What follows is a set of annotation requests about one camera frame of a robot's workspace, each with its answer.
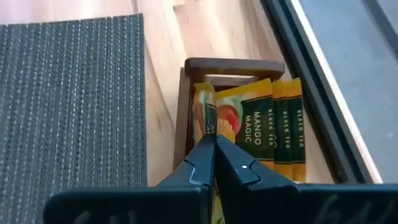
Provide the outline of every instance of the green tea packet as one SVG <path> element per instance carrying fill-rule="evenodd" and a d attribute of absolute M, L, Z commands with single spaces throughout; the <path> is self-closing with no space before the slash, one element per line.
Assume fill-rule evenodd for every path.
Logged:
<path fill-rule="evenodd" d="M 275 128 L 269 78 L 216 92 L 218 134 L 274 168 Z"/>

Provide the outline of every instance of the tea bag packet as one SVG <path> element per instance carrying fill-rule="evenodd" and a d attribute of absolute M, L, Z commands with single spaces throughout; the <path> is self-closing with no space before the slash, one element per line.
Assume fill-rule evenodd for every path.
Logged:
<path fill-rule="evenodd" d="M 195 145 L 204 134 L 216 134 L 217 110 L 215 91 L 210 83 L 195 83 L 193 96 L 193 138 Z"/>
<path fill-rule="evenodd" d="M 271 169 L 276 145 L 273 103 L 269 79 L 216 92 L 218 134 Z"/>
<path fill-rule="evenodd" d="M 216 134 L 217 110 L 215 91 L 210 83 L 195 83 L 195 94 L 193 96 L 193 133 L 195 145 L 204 134 Z M 224 223 L 223 208 L 217 185 L 213 187 L 213 211 L 211 223 Z"/>
<path fill-rule="evenodd" d="M 274 170 L 293 180 L 292 140 L 290 138 L 289 108 L 287 105 L 288 83 L 278 80 L 273 83 L 276 148 Z"/>
<path fill-rule="evenodd" d="M 305 182 L 307 169 L 305 165 L 303 100 L 299 78 L 291 81 L 287 101 L 289 107 L 290 135 L 292 139 L 293 180 Z"/>

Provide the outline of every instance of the wooden surface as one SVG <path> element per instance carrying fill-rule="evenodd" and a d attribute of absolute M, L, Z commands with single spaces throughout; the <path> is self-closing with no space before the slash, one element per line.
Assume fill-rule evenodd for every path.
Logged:
<path fill-rule="evenodd" d="M 180 67 L 187 57 L 284 59 L 259 0 L 0 0 L 1 24 L 135 13 L 144 15 L 147 175 L 153 186 L 173 169 Z M 290 72 L 282 78 L 291 79 Z M 308 181 L 330 183 L 304 118 Z"/>

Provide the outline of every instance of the gray placemat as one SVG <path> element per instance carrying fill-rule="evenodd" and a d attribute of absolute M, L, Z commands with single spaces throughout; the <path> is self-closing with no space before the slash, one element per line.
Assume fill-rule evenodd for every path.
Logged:
<path fill-rule="evenodd" d="M 142 16 L 0 26 L 0 220 L 51 195 L 146 185 Z"/>

